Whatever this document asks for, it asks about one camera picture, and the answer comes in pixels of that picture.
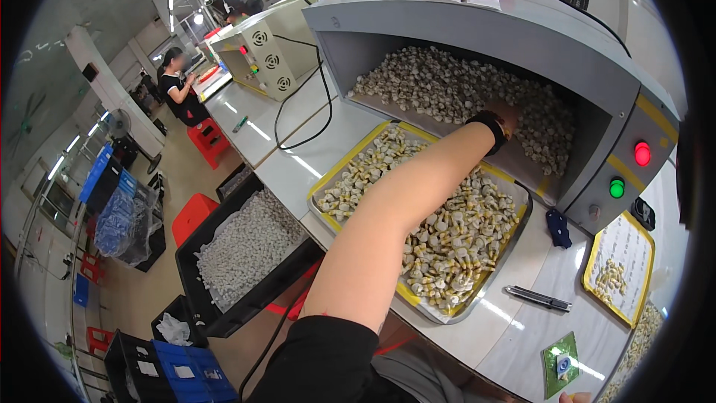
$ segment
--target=floor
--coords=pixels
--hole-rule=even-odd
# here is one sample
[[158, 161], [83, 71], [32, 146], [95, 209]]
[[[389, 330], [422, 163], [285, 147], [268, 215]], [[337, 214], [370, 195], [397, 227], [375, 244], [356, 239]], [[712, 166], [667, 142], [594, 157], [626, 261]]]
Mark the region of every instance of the floor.
[[[154, 115], [168, 129], [166, 145], [162, 150], [162, 160], [158, 167], [166, 177], [164, 196], [166, 251], [147, 273], [126, 268], [113, 260], [103, 260], [107, 272], [100, 289], [100, 300], [103, 307], [106, 307], [101, 313], [102, 328], [110, 331], [119, 328], [126, 334], [142, 339], [152, 338], [151, 321], [177, 295], [183, 294], [174, 259], [177, 246], [171, 235], [172, 221], [195, 193], [203, 193], [218, 201], [217, 186], [242, 162], [241, 156], [236, 151], [227, 149], [218, 159], [219, 167], [212, 170], [192, 141], [188, 139], [185, 126], [168, 111], [166, 105], [157, 109]], [[147, 183], [150, 179], [150, 175], [146, 174], [147, 167], [147, 159], [139, 156], [130, 172], [140, 182]], [[295, 283], [275, 302], [279, 305], [288, 304], [302, 286], [303, 283], [300, 281]], [[268, 344], [280, 318], [279, 315], [264, 310], [229, 338], [209, 339], [210, 349], [236, 389]], [[287, 322], [282, 327], [266, 358], [269, 358], [273, 350], [285, 339], [290, 324]], [[409, 336], [413, 336], [412, 330], [389, 314], [380, 334], [380, 344], [391, 346]], [[264, 360], [248, 382], [244, 396], [250, 394], [255, 383], [261, 378], [265, 363]], [[464, 384], [469, 383], [479, 393], [508, 399], [496, 388], [481, 380], [473, 379], [454, 362], [452, 369], [454, 376], [461, 375], [461, 381]]]

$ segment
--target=ceiling fan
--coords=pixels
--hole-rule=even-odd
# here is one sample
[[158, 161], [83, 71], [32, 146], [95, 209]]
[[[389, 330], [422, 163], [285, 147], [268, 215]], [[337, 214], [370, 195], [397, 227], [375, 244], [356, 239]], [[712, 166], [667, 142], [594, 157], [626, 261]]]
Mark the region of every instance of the ceiling fan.
[[32, 101], [35, 97], [35, 94], [30, 94], [30, 97], [27, 99], [27, 106], [25, 106], [25, 116], [22, 118], [22, 123], [20, 124], [20, 128], [13, 132], [13, 134], [10, 136], [10, 138], [7, 139], [7, 143], [11, 144], [13, 143], [13, 140], [15, 141], [15, 144], [12, 148], [12, 155], [10, 157], [15, 157], [15, 153], [17, 151], [17, 146], [20, 144], [20, 139], [22, 139], [23, 134], [30, 134], [32, 132], [32, 125], [30, 124], [30, 120], [32, 119], [32, 116], [35, 115], [37, 110], [40, 108], [40, 105], [42, 102], [46, 99], [47, 94], [42, 94], [42, 97], [40, 97], [40, 100], [37, 102], [37, 104], [32, 107]]

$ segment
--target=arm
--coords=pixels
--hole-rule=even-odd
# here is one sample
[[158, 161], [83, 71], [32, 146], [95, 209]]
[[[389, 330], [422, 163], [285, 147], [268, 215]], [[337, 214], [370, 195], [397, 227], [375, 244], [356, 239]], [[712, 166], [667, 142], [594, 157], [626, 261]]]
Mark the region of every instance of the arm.
[[445, 202], [494, 144], [485, 124], [470, 123], [376, 182], [328, 250], [302, 316], [343, 318], [377, 333], [407, 233]]
[[174, 100], [174, 103], [183, 103], [184, 99], [186, 98], [186, 95], [189, 94], [189, 89], [191, 89], [191, 85], [196, 79], [196, 75], [189, 74], [188, 78], [186, 78], [186, 83], [184, 83], [184, 87], [179, 90], [178, 87], [172, 87], [169, 89], [167, 94], [172, 97], [172, 100]]

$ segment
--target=black wristband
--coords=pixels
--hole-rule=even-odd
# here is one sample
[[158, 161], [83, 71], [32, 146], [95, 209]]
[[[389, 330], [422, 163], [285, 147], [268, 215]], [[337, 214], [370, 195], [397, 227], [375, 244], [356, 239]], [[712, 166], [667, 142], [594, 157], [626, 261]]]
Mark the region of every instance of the black wristband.
[[497, 119], [499, 118], [500, 117], [494, 112], [480, 111], [474, 116], [470, 117], [470, 119], [465, 122], [465, 124], [468, 124], [472, 123], [473, 121], [479, 121], [480, 123], [485, 124], [493, 132], [493, 136], [495, 136], [495, 145], [492, 147], [491, 150], [488, 151], [488, 154], [486, 154], [486, 156], [492, 156], [505, 143], [507, 143], [507, 137], [505, 137], [505, 133], [503, 133], [502, 127], [497, 122]]

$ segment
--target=green indicator light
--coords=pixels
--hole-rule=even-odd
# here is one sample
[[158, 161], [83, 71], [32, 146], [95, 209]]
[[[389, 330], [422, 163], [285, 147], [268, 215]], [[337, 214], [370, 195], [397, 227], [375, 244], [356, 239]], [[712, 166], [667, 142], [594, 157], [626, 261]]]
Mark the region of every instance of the green indicator light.
[[624, 196], [624, 180], [621, 177], [614, 177], [609, 183], [609, 194], [616, 199]]

